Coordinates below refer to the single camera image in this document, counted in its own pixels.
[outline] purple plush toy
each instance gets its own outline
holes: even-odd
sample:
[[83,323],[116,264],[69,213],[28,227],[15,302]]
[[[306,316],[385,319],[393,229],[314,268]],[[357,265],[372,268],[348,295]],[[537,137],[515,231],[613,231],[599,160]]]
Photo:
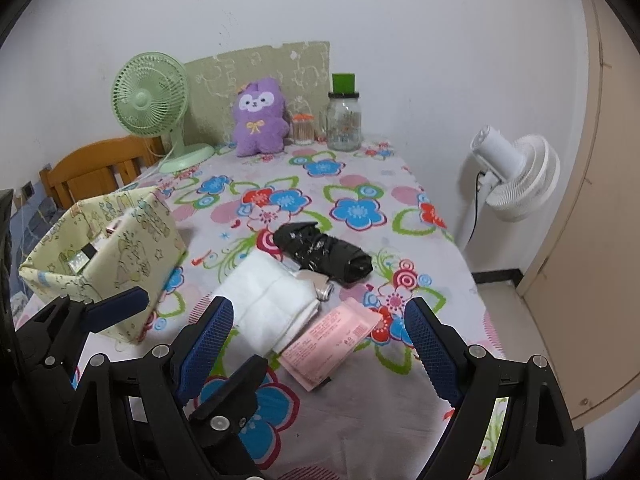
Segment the purple plush toy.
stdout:
[[284,148],[289,125],[282,118],[284,95],[273,77],[249,83],[234,105],[236,155],[277,153]]

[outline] yellow storage box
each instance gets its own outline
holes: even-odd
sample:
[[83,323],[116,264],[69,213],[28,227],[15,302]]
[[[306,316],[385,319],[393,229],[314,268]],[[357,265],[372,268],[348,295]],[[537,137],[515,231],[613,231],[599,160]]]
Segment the yellow storage box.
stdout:
[[[67,294],[75,301],[100,301],[139,285],[149,294],[145,311],[102,332],[136,342],[185,250],[175,221],[156,192],[147,187],[77,202],[27,256],[20,276],[45,303]],[[128,209],[116,231],[75,275],[68,260]]]

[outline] glass jar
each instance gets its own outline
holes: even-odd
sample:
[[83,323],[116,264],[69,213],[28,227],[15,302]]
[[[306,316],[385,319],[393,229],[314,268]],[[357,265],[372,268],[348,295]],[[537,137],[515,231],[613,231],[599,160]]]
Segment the glass jar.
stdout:
[[354,152],[362,145],[359,97],[359,92],[329,93],[329,104],[324,117],[324,134],[330,150]]
[[316,141],[314,117],[309,114],[297,114],[291,118],[291,139],[294,144],[308,146]]

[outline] fan stand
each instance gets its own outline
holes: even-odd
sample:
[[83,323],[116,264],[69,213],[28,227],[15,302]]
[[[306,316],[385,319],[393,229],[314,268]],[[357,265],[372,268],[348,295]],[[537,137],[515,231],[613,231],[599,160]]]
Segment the fan stand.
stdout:
[[216,153],[212,146],[203,142],[185,146],[182,137],[183,129],[184,120],[180,120],[180,123],[169,131],[172,148],[160,163],[160,173],[184,171],[191,166],[200,164]]
[[460,251],[464,251],[466,245],[471,239],[471,235],[476,225],[476,219],[480,218],[480,212],[486,203],[486,198],[500,184],[500,179],[495,176],[493,171],[487,170],[483,177],[479,181],[480,187],[476,196],[478,197],[478,211],[476,212],[476,199],[471,201],[469,207],[466,209],[465,218],[462,221],[462,225],[456,234],[456,245]]

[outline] floor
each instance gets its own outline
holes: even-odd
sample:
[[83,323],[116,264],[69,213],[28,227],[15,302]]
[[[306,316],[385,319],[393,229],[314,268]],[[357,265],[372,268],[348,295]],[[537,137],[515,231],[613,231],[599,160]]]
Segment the floor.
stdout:
[[545,344],[524,300],[511,282],[483,283],[478,292],[494,322],[505,357],[526,362],[534,354],[548,358]]

